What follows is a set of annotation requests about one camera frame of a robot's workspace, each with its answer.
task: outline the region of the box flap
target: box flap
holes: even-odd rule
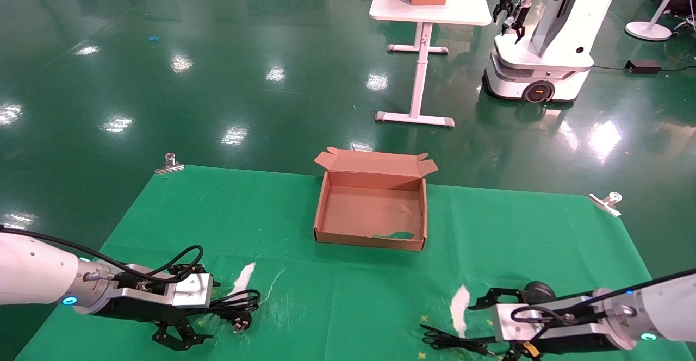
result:
[[[433,160],[421,155],[338,150],[328,148],[316,156],[315,162],[330,172],[379,173],[422,178],[438,170]]]

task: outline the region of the table foot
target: table foot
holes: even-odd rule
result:
[[[418,52],[419,47],[407,46],[405,44],[390,44],[387,46],[388,51],[404,51],[404,52]],[[447,47],[428,47],[428,52],[433,52],[435,54],[449,54],[450,51]]]
[[[412,118],[409,114],[384,113],[379,111],[375,114],[376,121],[395,121],[407,123],[433,124],[437,126],[455,127],[455,119],[442,118],[440,116],[418,115]]]

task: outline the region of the green paper piece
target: green paper piece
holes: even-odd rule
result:
[[[411,232],[394,232],[391,235],[375,235],[378,239],[400,239],[400,240],[411,240],[415,235]]]

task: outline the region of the green tablecloth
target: green tablecloth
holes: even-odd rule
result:
[[[152,177],[102,247],[123,262],[157,267],[201,244],[206,268],[228,289],[256,261],[249,286],[264,301],[249,331],[234,334],[203,318],[197,331],[216,337],[175,353],[150,340],[154,325],[60,306],[18,359],[479,359],[420,341],[420,321],[454,332],[450,302],[462,284],[475,302],[491,286],[530,280],[564,295],[649,278],[621,221],[586,197],[430,185],[425,251],[405,252],[316,243],[320,185],[305,175],[187,166]],[[467,336],[492,334],[488,318],[467,312]],[[666,341],[546,359],[560,357],[692,359],[684,344]]]

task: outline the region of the black rubber ball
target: black rubber ball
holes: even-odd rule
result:
[[[554,301],[556,299],[554,290],[541,281],[530,282],[524,290],[524,299],[527,304],[541,304],[542,302]]]

